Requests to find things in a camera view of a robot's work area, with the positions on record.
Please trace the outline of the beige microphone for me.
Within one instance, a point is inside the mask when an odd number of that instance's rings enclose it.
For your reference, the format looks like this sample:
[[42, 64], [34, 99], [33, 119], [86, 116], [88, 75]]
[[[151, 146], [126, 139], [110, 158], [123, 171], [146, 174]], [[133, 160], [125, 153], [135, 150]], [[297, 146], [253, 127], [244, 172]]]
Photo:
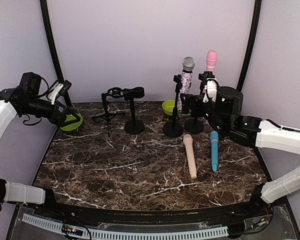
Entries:
[[196, 179], [197, 178], [197, 168], [196, 168], [195, 154], [194, 154], [194, 148], [193, 148], [193, 138], [190, 134], [185, 134], [183, 136], [183, 144], [185, 146], [190, 178]]

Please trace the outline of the blue microphone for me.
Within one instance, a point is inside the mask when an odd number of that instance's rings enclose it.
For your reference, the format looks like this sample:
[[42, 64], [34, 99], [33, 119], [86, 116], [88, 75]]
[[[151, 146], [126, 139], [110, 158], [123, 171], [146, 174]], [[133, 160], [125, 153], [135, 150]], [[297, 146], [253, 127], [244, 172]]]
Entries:
[[218, 171], [219, 167], [219, 135], [217, 131], [210, 133], [211, 143], [211, 168], [214, 173]]

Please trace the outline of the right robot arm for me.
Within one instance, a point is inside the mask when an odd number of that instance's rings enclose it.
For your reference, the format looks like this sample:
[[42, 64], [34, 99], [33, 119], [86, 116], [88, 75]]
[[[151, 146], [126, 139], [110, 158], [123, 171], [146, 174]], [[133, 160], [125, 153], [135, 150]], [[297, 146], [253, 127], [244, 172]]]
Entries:
[[[219, 86], [215, 99], [210, 93], [203, 95], [182, 93], [184, 113], [197, 112], [217, 131], [220, 139], [250, 148], [268, 148], [300, 155], [300, 129], [279, 125], [270, 119], [241, 114], [243, 93], [229, 86]], [[300, 190], [300, 166], [285, 175], [255, 187], [245, 213], [256, 217], [265, 205]]]

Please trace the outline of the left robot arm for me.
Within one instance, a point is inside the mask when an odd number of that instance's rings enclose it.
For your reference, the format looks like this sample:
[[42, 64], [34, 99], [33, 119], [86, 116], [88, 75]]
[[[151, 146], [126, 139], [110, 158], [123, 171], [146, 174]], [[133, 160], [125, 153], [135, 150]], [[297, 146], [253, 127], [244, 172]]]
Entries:
[[40, 92], [44, 78], [33, 72], [22, 75], [18, 86], [0, 91], [0, 206], [4, 203], [22, 205], [41, 205], [41, 210], [50, 218], [61, 213], [50, 189], [32, 186], [31, 177], [39, 164], [38, 158], [44, 148], [35, 144], [42, 143], [31, 131], [31, 117], [44, 122], [48, 133], [51, 123], [64, 131], [73, 131], [83, 123], [83, 117], [60, 102], [65, 97], [71, 83], [56, 80], [47, 90]]

